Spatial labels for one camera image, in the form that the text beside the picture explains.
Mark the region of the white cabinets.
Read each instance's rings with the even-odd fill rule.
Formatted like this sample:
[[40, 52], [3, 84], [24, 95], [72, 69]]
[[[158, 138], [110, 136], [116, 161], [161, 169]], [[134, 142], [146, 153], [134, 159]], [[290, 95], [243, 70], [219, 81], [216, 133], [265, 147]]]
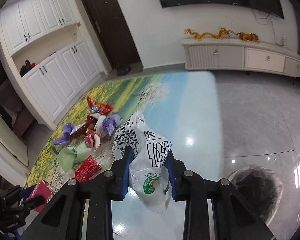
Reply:
[[53, 122], [99, 73], [92, 52], [82, 39], [51, 54], [21, 79], [40, 109]]
[[33, 41], [76, 23], [68, 0], [19, 0], [0, 12], [10, 56]]

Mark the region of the brown chocolate wrapper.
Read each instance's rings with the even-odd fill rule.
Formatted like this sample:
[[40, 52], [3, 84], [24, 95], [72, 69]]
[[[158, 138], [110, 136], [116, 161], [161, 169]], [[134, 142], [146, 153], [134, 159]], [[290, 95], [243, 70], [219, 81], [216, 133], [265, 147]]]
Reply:
[[85, 137], [86, 131], [93, 130], [96, 123], [97, 123], [97, 119], [92, 118], [91, 120], [83, 124], [75, 126], [69, 135], [69, 139]]

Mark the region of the white lower cabinets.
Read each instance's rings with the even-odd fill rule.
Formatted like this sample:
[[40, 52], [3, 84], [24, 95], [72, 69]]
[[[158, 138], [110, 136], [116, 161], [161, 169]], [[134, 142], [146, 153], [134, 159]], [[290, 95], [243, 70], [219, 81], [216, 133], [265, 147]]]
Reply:
[[92, 52], [82, 39], [51, 54], [21, 79], [40, 109], [53, 122], [99, 73]]

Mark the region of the dark shoes pair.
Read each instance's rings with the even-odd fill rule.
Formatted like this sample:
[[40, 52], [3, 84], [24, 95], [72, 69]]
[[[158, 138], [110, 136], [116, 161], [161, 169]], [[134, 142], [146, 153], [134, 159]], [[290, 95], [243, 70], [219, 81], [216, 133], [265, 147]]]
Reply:
[[115, 72], [117, 76], [127, 75], [131, 70], [131, 67], [129, 64], [116, 64]]

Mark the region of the white TV cabinet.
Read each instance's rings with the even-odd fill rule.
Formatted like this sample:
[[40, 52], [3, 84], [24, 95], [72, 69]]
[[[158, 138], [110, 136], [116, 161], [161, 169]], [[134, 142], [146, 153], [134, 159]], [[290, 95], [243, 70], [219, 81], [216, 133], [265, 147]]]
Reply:
[[300, 78], [300, 55], [266, 42], [185, 38], [187, 70], [242, 70]]

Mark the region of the green plastic wrapper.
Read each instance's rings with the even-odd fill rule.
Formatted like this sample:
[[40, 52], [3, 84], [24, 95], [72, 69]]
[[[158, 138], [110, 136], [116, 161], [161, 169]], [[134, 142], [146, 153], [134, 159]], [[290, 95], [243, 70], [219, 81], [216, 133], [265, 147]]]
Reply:
[[83, 142], [76, 147], [66, 147], [57, 155], [60, 167], [65, 173], [69, 172], [75, 163], [85, 161], [90, 155], [94, 154], [94, 149], [87, 147]]

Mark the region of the pink packet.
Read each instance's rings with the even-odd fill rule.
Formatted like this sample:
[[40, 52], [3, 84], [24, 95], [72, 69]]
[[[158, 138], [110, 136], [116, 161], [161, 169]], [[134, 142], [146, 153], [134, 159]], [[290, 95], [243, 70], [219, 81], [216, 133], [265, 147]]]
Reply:
[[34, 210], [36, 212], [41, 212], [46, 206], [48, 198], [52, 196], [52, 191], [49, 189], [49, 184], [47, 181], [41, 180], [38, 182], [33, 191], [30, 193], [28, 199], [32, 199], [37, 196], [41, 196], [44, 199], [44, 202], [42, 205], [35, 207]]

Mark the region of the white upper cabinets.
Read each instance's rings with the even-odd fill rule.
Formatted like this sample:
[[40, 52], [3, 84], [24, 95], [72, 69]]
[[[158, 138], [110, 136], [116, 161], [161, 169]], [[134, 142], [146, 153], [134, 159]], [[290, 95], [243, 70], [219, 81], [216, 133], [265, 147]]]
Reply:
[[33, 41], [76, 23], [68, 0], [19, 0], [0, 12], [10, 56]]

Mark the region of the purple wrapper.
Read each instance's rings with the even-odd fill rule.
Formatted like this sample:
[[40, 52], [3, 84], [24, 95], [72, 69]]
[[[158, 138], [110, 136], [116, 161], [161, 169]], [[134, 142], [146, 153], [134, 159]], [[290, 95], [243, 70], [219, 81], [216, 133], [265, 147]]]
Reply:
[[117, 112], [112, 112], [111, 115], [107, 116], [102, 122], [103, 131], [106, 132], [107, 135], [112, 136], [120, 124], [121, 116]]
[[74, 129], [74, 125], [72, 123], [67, 122], [66, 124], [64, 124], [62, 127], [62, 136], [53, 140], [52, 144], [63, 145], [63, 146], [67, 145], [71, 141], [69, 137], [73, 129]]

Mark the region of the pink white wrapper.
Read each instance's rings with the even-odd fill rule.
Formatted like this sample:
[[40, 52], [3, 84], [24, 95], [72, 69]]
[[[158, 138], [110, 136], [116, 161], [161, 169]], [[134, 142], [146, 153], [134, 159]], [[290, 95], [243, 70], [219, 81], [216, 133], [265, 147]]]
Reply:
[[101, 138], [94, 130], [87, 130], [86, 136], [84, 137], [84, 142], [89, 148], [94, 148], [97, 150], [101, 144]]

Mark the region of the golden lion ornament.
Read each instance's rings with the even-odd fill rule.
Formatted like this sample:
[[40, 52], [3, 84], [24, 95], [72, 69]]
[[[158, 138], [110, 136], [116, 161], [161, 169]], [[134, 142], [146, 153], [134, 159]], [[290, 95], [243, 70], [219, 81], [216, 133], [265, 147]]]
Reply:
[[239, 32], [236, 34], [237, 36], [239, 36], [239, 38], [245, 42], [247, 41], [253, 41], [253, 42], [259, 42], [259, 37], [257, 34], [255, 33], [244, 33], [244, 32]]

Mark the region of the red snack bag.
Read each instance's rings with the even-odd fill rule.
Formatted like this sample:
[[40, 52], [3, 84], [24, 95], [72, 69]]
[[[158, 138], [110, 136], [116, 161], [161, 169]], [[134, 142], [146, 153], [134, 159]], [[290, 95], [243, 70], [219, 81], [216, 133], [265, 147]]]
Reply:
[[87, 96], [86, 99], [87, 99], [88, 106], [91, 110], [91, 113], [99, 113], [102, 115], [106, 115], [113, 110], [113, 106], [108, 103], [103, 104], [97, 102], [96, 100], [92, 99], [89, 96]]

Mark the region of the dark brown door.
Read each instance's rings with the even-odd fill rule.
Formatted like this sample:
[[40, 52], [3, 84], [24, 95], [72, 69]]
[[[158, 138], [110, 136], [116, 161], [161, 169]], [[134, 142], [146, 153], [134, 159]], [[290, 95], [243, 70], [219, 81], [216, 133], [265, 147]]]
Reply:
[[113, 68], [140, 62], [129, 27], [117, 0], [82, 0]]

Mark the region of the clear printed plastic bag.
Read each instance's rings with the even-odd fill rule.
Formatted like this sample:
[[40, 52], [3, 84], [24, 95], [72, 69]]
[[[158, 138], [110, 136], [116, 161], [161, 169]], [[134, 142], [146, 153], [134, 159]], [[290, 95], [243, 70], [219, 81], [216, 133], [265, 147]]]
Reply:
[[172, 195], [168, 168], [164, 166], [171, 142], [146, 124], [142, 112], [135, 112], [115, 132], [111, 148], [114, 159], [123, 158], [128, 146], [133, 150], [129, 186], [147, 209], [165, 212]]

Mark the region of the black-lined trash bin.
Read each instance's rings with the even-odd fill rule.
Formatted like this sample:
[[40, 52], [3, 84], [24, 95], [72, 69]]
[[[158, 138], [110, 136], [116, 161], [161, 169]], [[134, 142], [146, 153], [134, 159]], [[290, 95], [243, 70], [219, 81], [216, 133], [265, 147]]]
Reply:
[[228, 179], [269, 225], [279, 208], [283, 183], [271, 169], [249, 165], [232, 172]]

